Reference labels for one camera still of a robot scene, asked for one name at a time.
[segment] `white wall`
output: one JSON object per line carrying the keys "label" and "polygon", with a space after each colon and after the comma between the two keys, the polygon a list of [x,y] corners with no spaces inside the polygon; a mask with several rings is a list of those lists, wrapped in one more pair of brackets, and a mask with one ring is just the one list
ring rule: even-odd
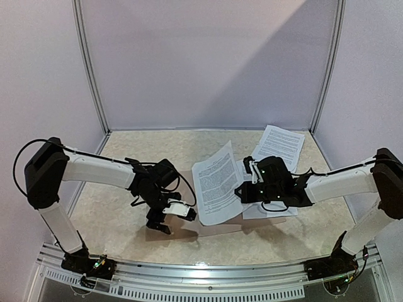
{"label": "white wall", "polygon": [[[315,134],[332,168],[388,147],[403,160],[403,2],[347,1],[323,114]],[[372,195],[348,199],[359,218]],[[376,239],[396,301],[403,301],[403,221]]]}
{"label": "white wall", "polygon": [[308,129],[336,0],[85,0],[112,129]]}
{"label": "white wall", "polygon": [[[0,301],[20,302],[50,234],[13,184],[14,157],[27,141],[50,136],[95,151],[103,134],[71,1],[1,1],[0,28]],[[24,188],[23,167],[39,146],[28,149],[18,165]],[[75,188],[64,186],[64,205]]]}

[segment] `black bracket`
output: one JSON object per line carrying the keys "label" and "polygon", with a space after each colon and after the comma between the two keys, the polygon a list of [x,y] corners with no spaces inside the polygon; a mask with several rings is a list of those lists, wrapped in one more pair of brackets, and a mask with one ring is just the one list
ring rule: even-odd
{"label": "black bracket", "polygon": [[25,183],[28,202],[34,209],[45,209],[59,201],[60,184],[69,157],[64,154],[57,137],[48,139],[25,165]]}
{"label": "black bracket", "polygon": [[341,249],[341,242],[345,234],[346,232],[339,237],[330,256],[304,262],[304,270],[308,275],[308,280],[346,274],[358,267],[355,255],[347,254]]}
{"label": "black bracket", "polygon": [[[169,207],[169,199],[181,199],[180,193],[165,190],[179,177],[175,167],[168,159],[163,159],[156,165],[141,165],[138,160],[129,158],[125,160],[132,165],[133,171],[136,173],[128,190],[133,196],[140,196],[150,207],[147,213],[147,228],[170,235],[169,227],[163,225],[166,217],[163,210]],[[132,203],[132,206],[137,204],[137,200],[138,198]],[[190,209],[186,217],[178,217],[193,221],[196,218],[196,212],[194,209]]]}
{"label": "black bracket", "polygon": [[387,148],[375,156],[371,172],[380,196],[379,208],[393,219],[403,219],[403,165]]}

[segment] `metal corner post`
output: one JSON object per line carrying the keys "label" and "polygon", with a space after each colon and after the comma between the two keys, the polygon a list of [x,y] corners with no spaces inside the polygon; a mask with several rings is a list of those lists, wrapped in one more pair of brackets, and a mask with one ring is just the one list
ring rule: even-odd
{"label": "metal corner post", "polygon": [[327,58],[326,64],[326,73],[323,79],[323,83],[321,86],[321,93],[319,94],[319,100],[315,109],[314,116],[312,118],[309,131],[311,134],[314,134],[319,120],[321,118],[322,110],[324,107],[324,103],[327,96],[327,91],[329,90],[329,85],[332,78],[332,72],[334,68],[334,64],[336,62],[336,54],[339,46],[340,35],[341,35],[341,27],[343,25],[343,17],[344,17],[344,9],[346,7],[346,0],[339,0],[338,1],[338,8],[336,11],[336,15],[334,18],[334,25],[333,25],[333,33],[332,33],[332,40],[329,47],[329,56]]}
{"label": "metal corner post", "polygon": [[101,97],[99,95],[98,87],[95,81],[94,69],[89,54],[86,32],[84,27],[84,20],[82,15],[81,0],[72,0],[74,19],[76,21],[77,36],[82,54],[82,61],[84,62],[84,68],[86,71],[89,89],[91,91],[95,110],[101,123],[102,130],[105,134],[109,134],[110,127],[106,119],[105,111],[102,105]]}

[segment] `speckled floor surface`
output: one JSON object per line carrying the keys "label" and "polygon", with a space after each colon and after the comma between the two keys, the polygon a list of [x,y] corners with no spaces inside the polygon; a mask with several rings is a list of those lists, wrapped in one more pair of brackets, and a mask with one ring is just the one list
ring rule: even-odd
{"label": "speckled floor surface", "polygon": [[[263,131],[166,130],[118,131],[111,134],[102,155],[140,161],[169,159],[179,171],[188,171],[229,140],[235,159],[255,148]],[[309,167],[327,171],[326,162],[309,133],[305,133],[297,172]],[[282,223],[221,235],[167,237],[145,227],[146,205],[132,208],[126,190],[86,184],[71,220],[93,254],[166,264],[263,264],[329,254],[343,231],[354,225],[343,198],[299,209]]]}

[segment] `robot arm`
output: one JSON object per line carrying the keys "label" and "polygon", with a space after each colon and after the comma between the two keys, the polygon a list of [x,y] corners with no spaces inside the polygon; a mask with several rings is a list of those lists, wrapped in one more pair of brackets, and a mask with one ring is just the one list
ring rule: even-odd
{"label": "robot arm", "polygon": [[168,226],[161,224],[166,215],[189,221],[196,218],[194,209],[180,200],[180,193],[166,189],[178,177],[166,159],[156,165],[143,165],[128,158],[111,160],[64,147],[58,138],[47,140],[25,167],[28,202],[41,214],[65,252],[62,268],[104,279],[111,279],[116,263],[104,255],[89,256],[85,243],[59,203],[61,182],[97,182],[126,189],[149,205],[147,227],[170,234]]}
{"label": "robot arm", "polygon": [[279,157],[267,157],[259,162],[246,157],[244,165],[253,177],[235,191],[242,203],[278,200],[287,207],[305,207],[350,194],[378,193],[378,201],[352,229],[340,236],[331,256],[305,264],[310,279],[358,267],[355,256],[365,244],[388,224],[403,219],[403,165],[386,148],[359,164],[325,174],[311,169],[294,177]]}

